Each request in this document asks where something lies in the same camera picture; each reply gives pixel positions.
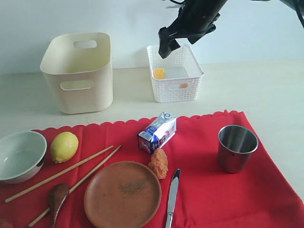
white bowl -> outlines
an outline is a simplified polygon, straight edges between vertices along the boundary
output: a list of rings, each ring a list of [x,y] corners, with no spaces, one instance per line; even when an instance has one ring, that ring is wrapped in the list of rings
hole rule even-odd
[[[17,184],[33,177],[42,167],[47,150],[43,135],[34,131],[0,139],[0,182]]]

scalloped edge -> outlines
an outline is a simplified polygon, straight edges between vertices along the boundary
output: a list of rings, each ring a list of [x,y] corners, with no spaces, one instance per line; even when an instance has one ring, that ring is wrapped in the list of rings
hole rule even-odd
[[[228,110],[224,110],[223,112],[221,111],[216,111],[214,112],[213,114],[204,114],[204,115],[193,115],[193,116],[185,116],[185,115],[181,115],[179,117],[177,117],[177,120],[179,119],[183,119],[183,120],[188,120],[188,119],[200,119],[202,117],[206,117],[206,116],[209,116],[209,117],[220,117],[220,116],[224,116],[224,115],[228,115],[228,114],[240,114],[240,113],[244,113],[244,112],[239,112],[239,111],[236,111],[236,110],[232,110],[232,111],[228,111]],[[102,126],[102,125],[116,125],[116,124],[133,124],[133,123],[136,123],[136,122],[144,122],[144,121],[153,121],[157,118],[157,116],[155,117],[152,117],[152,118],[141,118],[139,120],[134,120],[134,119],[130,119],[130,120],[127,120],[127,121],[115,121],[115,122],[103,122],[101,124],[98,124],[98,123],[89,123],[87,125],[85,124],[78,124],[78,125],[75,125],[75,126],[61,126],[59,128],[55,128],[55,127],[49,127],[49,128],[46,128],[44,130],[41,130],[41,129],[35,129],[33,131],[46,131],[46,130],[50,130],[50,129],[53,129],[53,130],[62,130],[63,128],[67,128],[67,129],[74,129],[74,128],[78,128],[78,127],[88,127],[88,126],[91,126],[91,125],[96,125],[96,126]]]

red tablecloth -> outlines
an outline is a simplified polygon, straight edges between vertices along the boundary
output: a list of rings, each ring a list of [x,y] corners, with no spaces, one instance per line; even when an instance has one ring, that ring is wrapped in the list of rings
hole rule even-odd
[[[1,185],[0,200],[12,196],[35,183],[113,145],[122,148],[105,163],[137,161],[148,165],[150,155],[137,146],[137,134],[152,120],[90,124],[60,129],[36,130],[48,142],[47,156],[41,171],[32,179],[17,185]],[[247,167],[238,174],[223,172],[216,163],[218,131],[227,124],[252,127],[243,112],[217,112],[213,115],[179,117],[176,135],[164,146],[169,161],[169,172],[161,180],[162,201],[153,219],[145,228],[165,225],[167,198],[171,177],[181,169],[180,187],[172,228],[302,228],[304,205],[286,182],[262,144],[251,157]],[[71,131],[79,138],[77,154],[68,162],[54,164],[49,146],[63,131]],[[14,222],[16,228],[25,228],[48,208],[50,189],[61,182],[72,187],[110,152],[60,176],[38,189],[9,203],[0,204],[0,217]],[[90,179],[76,189],[65,202],[57,225],[60,228],[91,228],[83,207],[83,197]],[[45,216],[35,228],[50,224]]]

cream plastic bin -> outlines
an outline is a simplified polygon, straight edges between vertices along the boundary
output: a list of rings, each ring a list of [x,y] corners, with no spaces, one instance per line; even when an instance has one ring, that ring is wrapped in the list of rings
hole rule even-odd
[[[40,70],[66,114],[98,112],[113,102],[110,37],[105,33],[72,33],[53,39]]]
[[[204,75],[189,45],[183,45],[162,59],[159,45],[147,47],[151,82],[158,103],[190,101],[197,98]],[[155,79],[154,70],[164,68],[165,79]]]

stainless steel cup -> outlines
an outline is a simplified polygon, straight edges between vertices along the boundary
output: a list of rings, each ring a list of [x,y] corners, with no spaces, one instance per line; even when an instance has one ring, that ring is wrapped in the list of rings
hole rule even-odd
[[[218,164],[226,172],[244,169],[250,156],[258,148],[256,135],[239,125],[227,125],[218,133]]]

